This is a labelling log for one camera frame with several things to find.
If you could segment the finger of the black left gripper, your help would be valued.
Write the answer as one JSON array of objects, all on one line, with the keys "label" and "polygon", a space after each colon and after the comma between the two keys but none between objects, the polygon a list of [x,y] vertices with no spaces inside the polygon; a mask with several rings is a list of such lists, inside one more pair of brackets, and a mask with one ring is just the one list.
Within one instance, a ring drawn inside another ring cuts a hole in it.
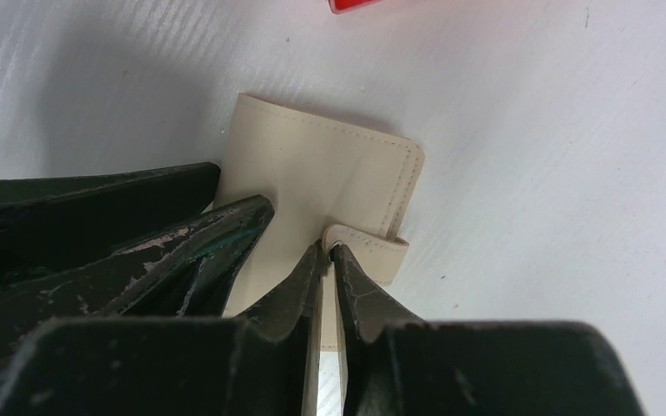
[{"label": "finger of the black left gripper", "polygon": [[182,223],[214,200],[210,162],[109,175],[0,179],[0,285],[70,270]]},{"label": "finger of the black left gripper", "polygon": [[50,320],[114,316],[147,309],[180,272],[229,253],[222,268],[241,264],[273,217],[262,196],[240,200],[173,225],[82,267],[0,285],[0,383],[17,348]]}]

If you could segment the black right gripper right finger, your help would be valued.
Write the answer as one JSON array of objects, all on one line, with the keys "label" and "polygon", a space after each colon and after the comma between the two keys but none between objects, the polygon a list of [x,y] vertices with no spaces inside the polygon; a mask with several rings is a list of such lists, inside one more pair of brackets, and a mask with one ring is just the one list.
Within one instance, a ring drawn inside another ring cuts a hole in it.
[{"label": "black right gripper right finger", "polygon": [[566,321],[428,322],[335,245],[346,415],[640,415],[613,347]]}]

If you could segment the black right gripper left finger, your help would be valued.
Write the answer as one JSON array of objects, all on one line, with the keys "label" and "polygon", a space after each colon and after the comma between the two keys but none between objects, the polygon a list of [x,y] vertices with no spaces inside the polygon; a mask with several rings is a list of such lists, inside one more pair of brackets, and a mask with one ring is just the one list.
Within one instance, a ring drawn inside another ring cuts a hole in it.
[{"label": "black right gripper left finger", "polygon": [[312,415],[324,254],[233,318],[62,319],[0,387],[0,415]]}]

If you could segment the red plastic bin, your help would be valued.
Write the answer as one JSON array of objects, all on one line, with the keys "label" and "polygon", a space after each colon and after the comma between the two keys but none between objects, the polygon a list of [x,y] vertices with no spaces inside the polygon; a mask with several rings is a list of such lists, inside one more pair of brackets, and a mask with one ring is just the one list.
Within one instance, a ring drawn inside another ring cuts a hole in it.
[{"label": "red plastic bin", "polygon": [[372,3],[378,3],[380,0],[329,0],[330,10],[334,14],[342,14],[352,10],[360,9]]}]

